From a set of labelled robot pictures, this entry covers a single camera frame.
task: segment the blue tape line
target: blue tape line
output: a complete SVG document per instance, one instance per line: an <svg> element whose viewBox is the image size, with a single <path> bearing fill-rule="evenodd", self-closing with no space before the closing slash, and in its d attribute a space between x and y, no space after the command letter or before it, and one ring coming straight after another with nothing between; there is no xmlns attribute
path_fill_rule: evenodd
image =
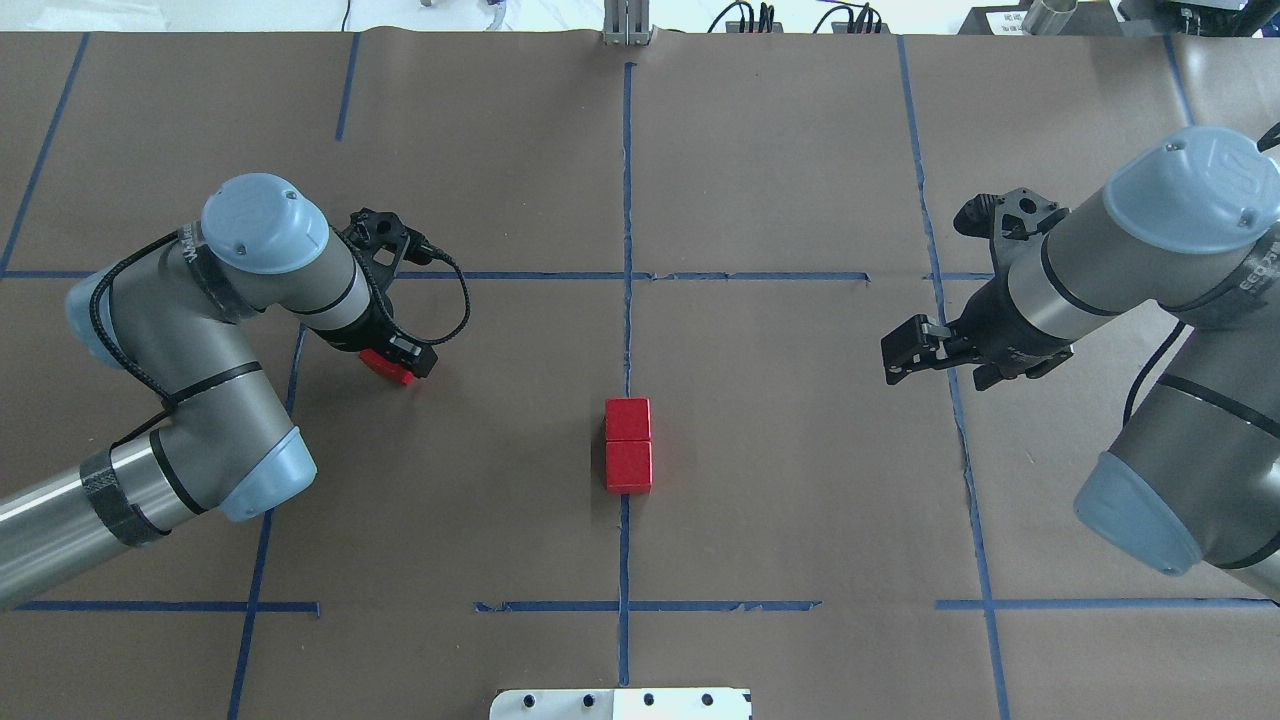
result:
<svg viewBox="0 0 1280 720"><path fill-rule="evenodd" d="M14 279L69 279L87 278L92 270L9 270L0 273L0 277ZM568 272L536 272L536 270L466 270L463 273L468 281L625 281L622 272L594 272L594 270L568 270ZM943 279L982 279L983 273L942 273ZM403 281L457 281L458 277L449 272L434 270L406 270L396 273L396 279ZM703 272L676 272L666 275L653 273L631 272L632 281L668 282L668 281L799 281L799 282L870 282L870 275L863 272L847 273L703 273Z"/></svg>
<svg viewBox="0 0 1280 720"><path fill-rule="evenodd" d="M5 270L0 278L5 279L69 279L87 278L93 273L88 270Z"/></svg>
<svg viewBox="0 0 1280 720"><path fill-rule="evenodd" d="M627 603L632 612L808 612L822 605L820 600L635 600ZM612 600L520 600L498 606L474 603L476 612L617 612Z"/></svg>
<svg viewBox="0 0 1280 720"><path fill-rule="evenodd" d="M497 607L475 603L476 612L617 612L616 600L517 600Z"/></svg>
<svg viewBox="0 0 1280 720"><path fill-rule="evenodd" d="M631 496L622 496L618 538L618 687L631 684Z"/></svg>
<svg viewBox="0 0 1280 720"><path fill-rule="evenodd" d="M253 562L253 580L248 588L248 602L244 607L244 626L241 629L241 651L236 659L236 679L232 682L232 701L227 708L227 720L239 716L241 694L244 692L244 675L248 671L248 651L253 643L253 624L257 620L259 593L262 591L262 569L266 566L266 544L271 537L271 515L274 510L262 514L262 529L257 536L257 559Z"/></svg>
<svg viewBox="0 0 1280 720"><path fill-rule="evenodd" d="M936 610L983 610L980 600L940 600ZM1248 597L1082 597L996 600L996 610L1275 610L1270 600Z"/></svg>
<svg viewBox="0 0 1280 720"><path fill-rule="evenodd" d="M500 270L466 270L462 273L468 281L621 281L623 273L593 273L593 272L566 272L566 273L536 273L536 272L500 272ZM421 272L410 270L396 273L397 279L412 281L457 281L452 270L449 272Z"/></svg>
<svg viewBox="0 0 1280 720"><path fill-rule="evenodd" d="M650 275L650 281L863 281L870 282L867 273L669 273Z"/></svg>
<svg viewBox="0 0 1280 720"><path fill-rule="evenodd" d="M622 74L622 388L631 397L631 70L627 63Z"/></svg>
<svg viewBox="0 0 1280 720"><path fill-rule="evenodd" d="M942 273L943 281L989 281L993 277L996 273ZM933 274L924 275L924 279L932 281Z"/></svg>
<svg viewBox="0 0 1280 720"><path fill-rule="evenodd" d="M302 363L302 346L307 338L306 325L298 324L297 341L293 343L293 364L289 368L289 389L284 401L284 410L292 416L293 402L297 398L298 373ZM248 587L248 602L244 607L244 626L241 630L241 650L236 659L236 679L232 682L232 700L227 710L227 720L236 720L239 716L241 694L244 691L244 675L248 671L248 652L253 644L253 625L257 620L261 603L259 597L262 593L262 571L266 569L266 548L271 539L271 519L275 510L262 514L262 529L257 536L257 556L253 559L253 579Z"/></svg>
<svg viewBox="0 0 1280 720"><path fill-rule="evenodd" d="M636 600L636 612L809 612L820 600Z"/></svg>
<svg viewBox="0 0 1280 720"><path fill-rule="evenodd" d="M635 63L622 68L622 391L631 397L631 82ZM631 684L631 496L618 511L618 687Z"/></svg>
<svg viewBox="0 0 1280 720"><path fill-rule="evenodd" d="M343 133L347 132L347 106L351 104L351 86L356 79L356 58L360 55L360 33L351 35L351 55L347 56L347 82L342 86L342 106L338 108L338 131L333 135L334 141L342 142Z"/></svg>
<svg viewBox="0 0 1280 720"><path fill-rule="evenodd" d="M13 258L13 249L18 245L18 234L22 233L22 222L27 218L27 208L31 205L31 196L36 193L36 183L40 182L40 172L45 168L45 159L49 158L49 149L54 143L54 133L58 132L58 123L63 119L63 110L67 109L67 99L70 97L72 86L76 85L76 74L79 73L81 61L84 59L84 49L88 47L88 33L81 35L79 47L76 49L76 59L72 60L72 69L67 73L67 82L63 83L63 94L54 108L54 117L49 120L49 129L45 132L45 142L36 155L36 165L31 169L31 178L27 181L27 191L22 193L22 202L18 205L18 214L13 218L13 228L9 231L9 242L0 254L0 273L9 269L9 260Z"/></svg>
<svg viewBox="0 0 1280 720"><path fill-rule="evenodd" d="M906 102L906 123L911 132L911 154L915 160L915 184L920 192L920 217L924 220L924 234L929 241L929 269L933 279L933 297L937 304L938 320L946 323L946 295L942 287L942 269L938 260L938 246L933 234L933 219L924 195L924 160L920 152L920 133L915 122L915 101L911 97L911 68L906 58L906 41L897 36L897 58L902 76L902 99ZM991 597L991 574L987 568L987 548L982 534L982 516L978 512L978 488L973 478L973 461L969 454L969 432L965 428L964 405L960 401L960 383L955 368L947 369L947 384L951 391L951 411L955 416L956 432L960 436L960 452L964 461L964 482L969 491L969 527L973 533L974 557L978 561L978 583L982 588L983 618L987 624L987 646L991 651L991 673L996 684L996 706L1001 720L1009 720L1009 693L1005 689L1005 665L1000 655L1000 634L996 628L996 607Z"/></svg>
<svg viewBox="0 0 1280 720"><path fill-rule="evenodd" d="M1169 58L1169 69L1174 73L1174 90L1183 108L1183 122L1194 126L1196 115L1192 114L1192 105L1187 101L1187 87L1183 86L1183 72L1178 68L1178 53L1174 50L1174 38L1170 35L1165 36L1165 56Z"/></svg>
<svg viewBox="0 0 1280 720"><path fill-rule="evenodd" d="M247 602L156 600L33 600L14 610L24 612L244 612ZM259 612L297 612L320 616L319 602L262 602Z"/></svg>

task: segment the red cube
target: red cube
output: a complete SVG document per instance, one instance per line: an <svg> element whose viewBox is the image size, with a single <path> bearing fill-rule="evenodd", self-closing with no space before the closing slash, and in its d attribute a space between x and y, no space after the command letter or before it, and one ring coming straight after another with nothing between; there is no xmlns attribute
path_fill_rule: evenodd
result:
<svg viewBox="0 0 1280 720"><path fill-rule="evenodd" d="M613 495L653 489L653 446L649 441L604 443L604 486Z"/></svg>
<svg viewBox="0 0 1280 720"><path fill-rule="evenodd" d="M649 441L648 397L614 397L604 401L604 442Z"/></svg>

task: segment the red block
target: red block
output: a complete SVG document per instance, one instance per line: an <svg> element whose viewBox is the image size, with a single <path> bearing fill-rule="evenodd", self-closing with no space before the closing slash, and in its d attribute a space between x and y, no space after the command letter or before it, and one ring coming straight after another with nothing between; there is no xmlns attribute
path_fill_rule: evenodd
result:
<svg viewBox="0 0 1280 720"><path fill-rule="evenodd" d="M411 370L401 368L371 348L360 351L360 361L369 365L370 370L389 380L396 380L402 386L407 386L413 382L413 373Z"/></svg>
<svg viewBox="0 0 1280 720"><path fill-rule="evenodd" d="M604 443L604 486L613 495L653 489L653 445L646 439Z"/></svg>
<svg viewBox="0 0 1280 720"><path fill-rule="evenodd" d="M604 442L653 439L648 397L614 397L604 401Z"/></svg>

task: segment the black band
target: black band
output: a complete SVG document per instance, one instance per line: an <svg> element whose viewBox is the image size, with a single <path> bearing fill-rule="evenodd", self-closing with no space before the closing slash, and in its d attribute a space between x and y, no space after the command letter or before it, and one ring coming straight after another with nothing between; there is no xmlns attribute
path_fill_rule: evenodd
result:
<svg viewBox="0 0 1280 720"><path fill-rule="evenodd" d="M1249 313L1266 307L1262 295L1271 290L1280 277L1280 270L1276 268L1277 256L1280 256L1280 231L1272 227L1253 243L1253 250L1213 290L1185 305L1178 307L1161 305L1161 307L1196 328L1221 328L1236 323Z"/></svg>
<svg viewBox="0 0 1280 720"><path fill-rule="evenodd" d="M173 471L169 456L165 455L164 446L160 445L160 430L151 430L148 439L151 441L151 455L156 459L156 465L159 465L160 471L164 473L164 479L169 482L169 487L173 489L173 493L178 496L178 500L180 500L182 503L187 506L187 510L191 510L193 515L205 512L206 507L196 502L196 498L191 497L187 488L178 482L178 473Z"/></svg>
<svg viewBox="0 0 1280 720"><path fill-rule="evenodd" d="M261 309L250 305L232 286L223 270L221 261L200 237L195 225L183 225L179 231L179 240L182 256L187 260L191 277L200 286L200 290L205 291L205 297L214 304L214 307L218 307L223 320L238 323L262 313Z"/></svg>
<svg viewBox="0 0 1280 720"><path fill-rule="evenodd" d="M169 534L151 524L137 505L131 505L111 468L110 451L102 451L81 465L81 486L99 520L115 539L129 547L141 547Z"/></svg>
<svg viewBox="0 0 1280 720"><path fill-rule="evenodd" d="M1280 533L1276 533L1275 537L1271 538L1271 542L1262 546L1261 550L1245 557L1244 560L1236 560L1235 562L1226 562L1222 565L1213 565L1213 566L1217 568L1219 570L1243 570L1244 568L1248 568L1251 565L1257 565L1258 562L1262 562L1267 557L1271 557L1272 555L1276 553L1276 551L1280 551Z"/></svg>
<svg viewBox="0 0 1280 720"><path fill-rule="evenodd" d="M1071 291L1066 290L1066 286L1062 284L1062 281L1057 277L1057 273L1053 272L1053 265L1048 261L1048 238L1044 238L1044 242L1041 243L1041 265L1044 268L1044 277L1048 278L1048 283L1053 286L1053 290L1056 290L1059 295L1062 296L1062 300L1066 300L1071 305L1079 307L1080 310L1084 310L1091 315L1100 315L1102 318L1115 318L1116 315L1120 314L1120 313L1112 313L1111 310L1094 307L1088 302L1076 297Z"/></svg>
<svg viewBox="0 0 1280 720"><path fill-rule="evenodd" d="M355 290L355 287L356 287L356 278L357 277L358 275L356 273L355 264L352 264L352 268L351 268L351 282L347 283L347 290L342 291L342 295L338 296L338 300L334 300L333 302L325 305L324 307L316 307L315 310L306 310L306 311L292 310L292 313L294 315L319 315L320 313L326 313L329 310L333 310L334 307L338 306L339 302L342 302L343 300L347 299L348 295L351 295L352 290Z"/></svg>
<svg viewBox="0 0 1280 720"><path fill-rule="evenodd" d="M170 395L169 397L173 400L174 405L178 405L179 402L183 402L186 400L191 400L192 397L196 397L197 395L205 392L206 389L214 389L215 387L218 387L218 386L220 386L220 384L223 384L223 383L225 383L228 380L234 380L236 378L238 378L241 375L247 375L250 373L256 373L256 372L259 372L261 369L262 369L262 364L259 363L257 360L255 360L252 363L244 363L243 365L238 365L236 368L232 368L230 370L223 370L221 373L218 373L216 375L207 377L207 378L200 380L196 384L184 387L184 388L179 389L178 392Z"/></svg>
<svg viewBox="0 0 1280 720"><path fill-rule="evenodd" d="M1248 405L1244 405L1243 402L1236 402L1217 391L1210 389L1197 382L1188 380L1187 378L1170 375L1169 373L1160 375L1160 379L1156 380L1156 384L1171 387L1176 391L1185 392L1187 395L1197 400L1203 400L1204 402L1208 402L1210 405L1213 405L1220 410L1225 410L1231 415L1235 415L1236 418L1258 428L1260 430L1267 433L1268 436L1280 439L1280 423L1276 423L1271 418L1267 418L1266 415L1258 413L1257 410L1249 407Z"/></svg>

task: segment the light blue joint cover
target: light blue joint cover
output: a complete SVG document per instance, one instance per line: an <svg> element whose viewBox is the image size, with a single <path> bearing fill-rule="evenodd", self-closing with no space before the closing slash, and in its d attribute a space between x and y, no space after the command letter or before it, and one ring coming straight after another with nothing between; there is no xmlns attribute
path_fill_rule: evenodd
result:
<svg viewBox="0 0 1280 720"><path fill-rule="evenodd" d="M1120 168L1102 201L1117 225L1148 245L1226 252L1280 220L1280 168L1234 129L1193 126Z"/></svg>
<svg viewBox="0 0 1280 720"><path fill-rule="evenodd" d="M67 302L63 307L67 311L67 323L70 324L76 340L81 341L88 348L90 355L97 357L104 365L119 370L120 364L106 351L106 346L102 345L102 341L97 338L97 333L93 332L93 323L88 319L88 299L93 295L93 288L102 281L102 275L106 272L106 269L99 270L76 283L76 287L67 293ZM111 293L102 293L102 299L97 306L101 310L102 327L106 328L106 334L119 346L120 338L115 337L115 328L111 325Z"/></svg>
<svg viewBox="0 0 1280 720"><path fill-rule="evenodd" d="M243 523L289 500L311 486L316 464L298 428L275 445L227 500L218 506L232 523Z"/></svg>
<svg viewBox="0 0 1280 720"><path fill-rule="evenodd" d="M1183 521L1133 468L1103 452L1075 496L1075 516L1091 530L1166 575L1204 557Z"/></svg>
<svg viewBox="0 0 1280 720"><path fill-rule="evenodd" d="M250 173L223 183L200 214L205 242L219 260L260 275L292 273L329 242L329 223L288 181Z"/></svg>

